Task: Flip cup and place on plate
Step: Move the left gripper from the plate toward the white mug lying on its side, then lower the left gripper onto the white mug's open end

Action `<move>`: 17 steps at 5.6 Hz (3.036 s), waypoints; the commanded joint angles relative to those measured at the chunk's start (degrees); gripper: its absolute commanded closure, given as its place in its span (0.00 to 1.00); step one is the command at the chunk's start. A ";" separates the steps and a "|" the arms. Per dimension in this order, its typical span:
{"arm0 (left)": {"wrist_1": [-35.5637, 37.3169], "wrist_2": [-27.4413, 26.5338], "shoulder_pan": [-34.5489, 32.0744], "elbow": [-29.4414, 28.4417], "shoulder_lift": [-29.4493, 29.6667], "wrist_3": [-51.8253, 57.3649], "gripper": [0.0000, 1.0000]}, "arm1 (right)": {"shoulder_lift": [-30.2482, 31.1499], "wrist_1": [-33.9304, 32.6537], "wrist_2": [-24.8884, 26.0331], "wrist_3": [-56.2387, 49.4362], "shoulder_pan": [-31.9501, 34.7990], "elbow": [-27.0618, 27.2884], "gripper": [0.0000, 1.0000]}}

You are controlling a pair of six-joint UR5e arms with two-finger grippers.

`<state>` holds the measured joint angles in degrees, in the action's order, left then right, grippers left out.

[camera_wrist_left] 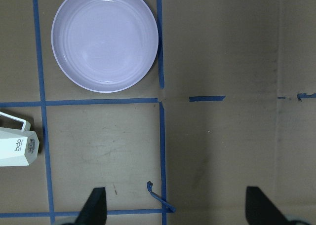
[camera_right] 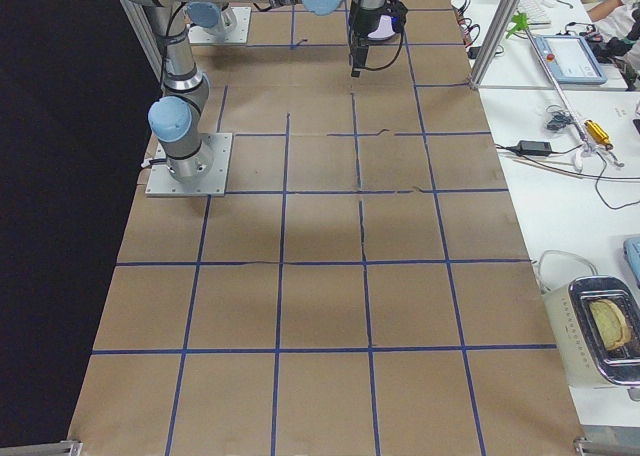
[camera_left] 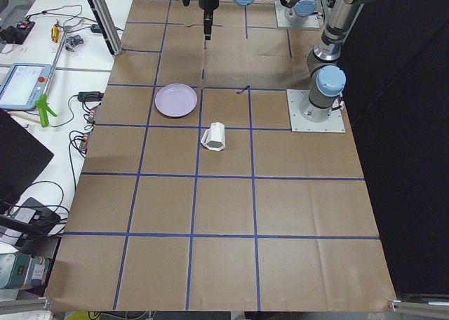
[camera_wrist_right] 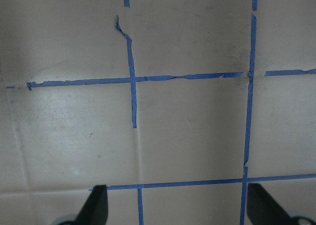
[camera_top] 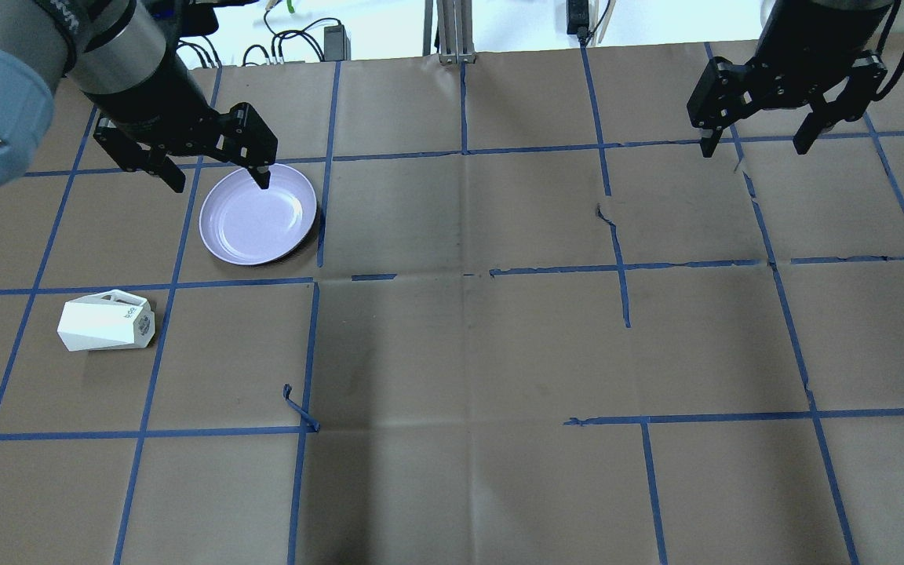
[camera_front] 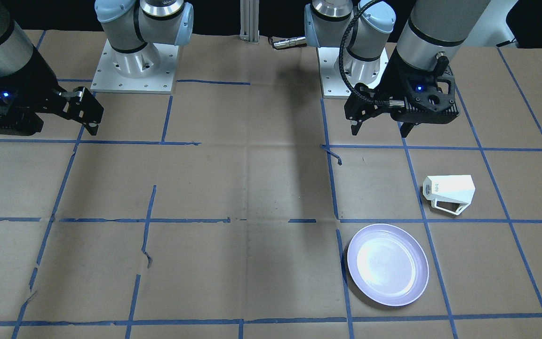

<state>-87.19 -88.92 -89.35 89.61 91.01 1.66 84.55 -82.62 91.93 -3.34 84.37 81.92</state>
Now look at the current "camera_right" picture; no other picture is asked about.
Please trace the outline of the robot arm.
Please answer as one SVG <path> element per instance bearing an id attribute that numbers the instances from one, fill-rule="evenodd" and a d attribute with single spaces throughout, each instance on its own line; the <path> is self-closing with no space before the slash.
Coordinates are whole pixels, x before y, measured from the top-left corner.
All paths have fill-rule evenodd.
<path id="1" fill-rule="evenodd" d="M 225 3 L 262 3 L 268 9 L 301 4 L 317 16 L 339 8 L 343 0 L 128 0 L 142 6 L 162 58 L 161 98 L 148 112 L 152 132 L 166 155 L 169 175 L 178 182 L 202 179 L 215 152 L 198 130 L 210 83 L 194 60 L 186 23 L 212 26 L 211 11 Z"/>
<path id="2" fill-rule="evenodd" d="M 216 37 L 226 36 L 237 26 L 236 16 L 228 6 L 220 8 L 211 2 L 189 2 L 186 15 L 192 25 Z"/>

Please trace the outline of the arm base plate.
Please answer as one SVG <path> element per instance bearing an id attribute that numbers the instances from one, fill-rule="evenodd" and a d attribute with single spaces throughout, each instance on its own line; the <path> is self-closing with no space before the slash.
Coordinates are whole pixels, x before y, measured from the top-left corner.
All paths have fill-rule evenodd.
<path id="1" fill-rule="evenodd" d="M 232 133 L 200 133 L 201 146 L 192 157 L 184 160 L 168 158 L 160 143 L 156 159 L 162 162 L 150 167 L 146 195 L 150 197 L 200 197 L 225 195 Z"/>
<path id="2" fill-rule="evenodd" d="M 250 7 L 227 7 L 221 12 L 215 26 L 192 26 L 189 30 L 189 41 L 192 46 L 246 45 L 250 21 Z"/>

